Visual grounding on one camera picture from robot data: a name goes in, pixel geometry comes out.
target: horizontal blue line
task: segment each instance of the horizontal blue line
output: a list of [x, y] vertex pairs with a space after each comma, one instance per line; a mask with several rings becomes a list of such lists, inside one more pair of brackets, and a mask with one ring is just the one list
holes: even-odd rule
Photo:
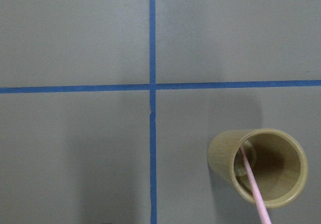
[[81, 86], [45, 86], [45, 87], [0, 87], [0, 93], [99, 92], [99, 91], [137, 91], [137, 90], [150, 90], [150, 89], [167, 90], [167, 89], [309, 87], [309, 86], [321, 86], [321, 80], [200, 82], [200, 83], [190, 82], [190, 83], [81, 85]]
[[0, 88], [0, 93], [99, 92], [99, 91], [133, 91], [133, 90], [149, 90], [149, 84], [47, 86], [47, 87], [2, 87], [2, 88]]
[[321, 80], [163, 83], [163, 84], [157, 84], [155, 88], [156, 90], [166, 90], [166, 89], [303, 87], [303, 86], [321, 86]]

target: vertical blue line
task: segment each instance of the vertical blue line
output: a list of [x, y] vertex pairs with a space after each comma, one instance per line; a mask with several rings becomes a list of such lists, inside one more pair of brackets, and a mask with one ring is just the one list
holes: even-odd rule
[[157, 224], [156, 188], [156, 8], [149, 0], [149, 150], [150, 150], [150, 224]]

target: cylindrical container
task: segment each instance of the cylindrical container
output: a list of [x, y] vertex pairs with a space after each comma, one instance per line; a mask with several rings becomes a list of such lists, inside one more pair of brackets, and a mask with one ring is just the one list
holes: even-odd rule
[[267, 208], [284, 206], [302, 192], [308, 175], [305, 153], [285, 132], [274, 129], [232, 130], [209, 144], [207, 160], [213, 172], [254, 203], [240, 152], [243, 146]]

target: stick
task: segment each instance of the stick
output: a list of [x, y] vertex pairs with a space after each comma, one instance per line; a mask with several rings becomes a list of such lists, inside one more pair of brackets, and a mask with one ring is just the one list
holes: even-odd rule
[[257, 211], [259, 212], [261, 222], [262, 222], [262, 224], [272, 224], [269, 214], [267, 213], [266, 207], [264, 205], [264, 201], [262, 199], [262, 195], [260, 193], [259, 187], [256, 184], [253, 172], [251, 170], [251, 166], [249, 164], [249, 161], [246, 158], [245, 151], [242, 146], [240, 147], [240, 150], [241, 150], [241, 154], [243, 156], [244, 166], [246, 169], [247, 177], [248, 177], [249, 182], [251, 184], [253, 197], [255, 200]]

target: pink straw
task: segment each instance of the pink straw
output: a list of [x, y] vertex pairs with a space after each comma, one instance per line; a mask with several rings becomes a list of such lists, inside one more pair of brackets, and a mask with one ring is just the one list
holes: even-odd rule
[[243, 156], [243, 161], [244, 161], [247, 177], [248, 177], [250, 184], [251, 184], [253, 197], [255, 200], [257, 211], [259, 212], [261, 222], [262, 222], [262, 224], [272, 224], [269, 214], [267, 213], [266, 207], [264, 205], [264, 201], [261, 196], [259, 187], [256, 184], [253, 172], [251, 170], [251, 166], [249, 164], [249, 161], [246, 158], [245, 151], [242, 146], [240, 147], [240, 150], [241, 150], [241, 154]]

